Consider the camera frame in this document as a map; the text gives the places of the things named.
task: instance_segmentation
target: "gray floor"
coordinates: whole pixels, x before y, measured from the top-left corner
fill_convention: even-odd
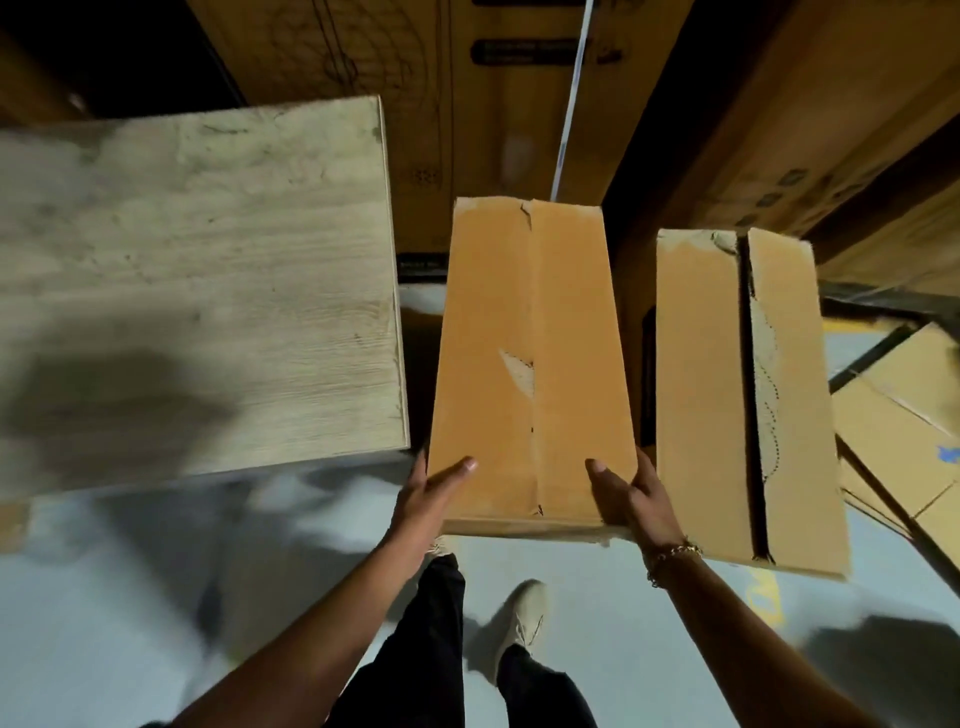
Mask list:
[[[842,366],[877,339],[831,334]],[[170,718],[322,595],[386,527],[402,455],[220,478],[206,487],[36,505],[0,558],[0,727],[132,728]],[[849,510],[847,584],[715,564],[838,686],[898,726],[960,716],[960,600],[903,538]],[[506,726],[481,674],[488,623],[545,581],[540,658],[569,672],[602,726],[732,726],[730,711],[635,546],[460,539],[468,581],[469,726]],[[365,659],[402,611],[401,597]]]

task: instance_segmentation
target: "black pants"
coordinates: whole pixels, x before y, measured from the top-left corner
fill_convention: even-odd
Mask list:
[[[462,728],[465,586],[456,557],[430,563],[394,634],[353,676],[327,728]],[[518,644],[504,653],[496,682],[511,728],[596,728],[573,681]]]

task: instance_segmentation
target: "bracelet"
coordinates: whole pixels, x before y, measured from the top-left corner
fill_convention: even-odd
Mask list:
[[[694,556],[703,556],[703,550],[694,544],[689,539],[684,539],[684,542],[679,546],[673,546],[667,551],[661,551],[657,554],[653,561],[650,564],[649,569],[647,570],[647,580],[653,586],[654,589],[662,589],[663,585],[657,581],[657,571],[660,570],[660,567],[663,565],[667,559],[674,559],[679,556],[684,556],[686,554],[692,554]]]

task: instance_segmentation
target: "beige shoe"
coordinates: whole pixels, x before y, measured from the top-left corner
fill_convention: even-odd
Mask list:
[[[500,658],[512,644],[519,644],[533,656],[535,644],[542,641],[543,624],[547,615],[546,584],[531,579],[520,585],[513,599],[510,624],[503,644],[496,650],[493,663],[493,683],[500,670]]]
[[[451,553],[453,553],[453,539],[449,536],[438,536],[426,550],[426,555],[431,559],[449,556]]]

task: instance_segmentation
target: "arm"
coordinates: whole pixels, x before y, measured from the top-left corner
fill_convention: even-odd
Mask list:
[[[636,458],[632,483],[596,460],[587,461],[587,470],[604,519],[630,526],[650,568],[685,536],[650,459],[639,449]],[[744,728],[879,725],[831,688],[700,557],[662,560],[656,575]]]
[[[316,728],[322,725],[403,585],[440,532],[464,458],[427,481],[421,452],[380,545],[275,640],[202,695],[173,728]]]

